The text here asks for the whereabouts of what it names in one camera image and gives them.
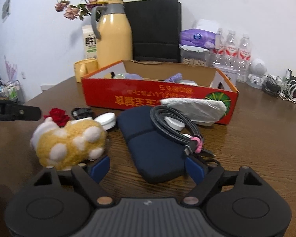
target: yellow plush toy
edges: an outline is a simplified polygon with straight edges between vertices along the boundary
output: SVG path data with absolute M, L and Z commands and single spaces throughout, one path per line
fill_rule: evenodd
M 31 145 L 42 166 L 70 170 L 83 160 L 102 156 L 106 135 L 101 124 L 93 120 L 69 121 L 60 128 L 52 118 L 46 118 L 34 131 Z

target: yellow mug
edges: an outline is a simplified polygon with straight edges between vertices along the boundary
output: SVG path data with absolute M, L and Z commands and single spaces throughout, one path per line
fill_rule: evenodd
M 83 76 L 98 70 L 97 59 L 90 58 L 82 61 L 77 61 L 74 63 L 73 67 L 76 81 L 78 83 L 81 83 L 81 78 Z

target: dark brown table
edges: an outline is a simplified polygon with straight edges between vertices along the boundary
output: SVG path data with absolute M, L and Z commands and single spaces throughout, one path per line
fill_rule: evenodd
M 204 146 L 212 150 L 226 170 L 248 165 L 290 204 L 293 211 L 286 237 L 296 237 L 296 105 L 239 84 L 237 106 L 229 125 L 201 127 Z M 85 107 L 81 84 L 70 78 L 27 103 L 43 114 L 57 107 L 70 111 Z M 96 114 L 120 111 L 94 108 Z M 0 237 L 9 236 L 2 221 L 6 202 L 41 170 L 29 141 L 42 122 L 0 122 Z M 181 199 L 193 188 L 188 176 L 163 184 L 146 183 L 138 175 L 121 132 L 109 133 L 109 173 L 101 186 L 114 197 L 165 197 Z

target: navy blue case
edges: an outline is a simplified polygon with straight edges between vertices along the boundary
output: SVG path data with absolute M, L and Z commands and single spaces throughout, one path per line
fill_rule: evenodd
M 167 139 L 150 119 L 150 106 L 123 111 L 117 121 L 138 173 L 148 183 L 163 183 L 185 172 L 184 145 Z

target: pink cable tie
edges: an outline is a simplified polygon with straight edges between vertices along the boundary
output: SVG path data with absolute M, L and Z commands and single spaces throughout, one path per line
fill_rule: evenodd
M 199 139 L 198 137 L 192 137 L 191 140 L 197 141 L 197 147 L 194 151 L 196 154 L 200 153 L 203 148 L 203 140 Z

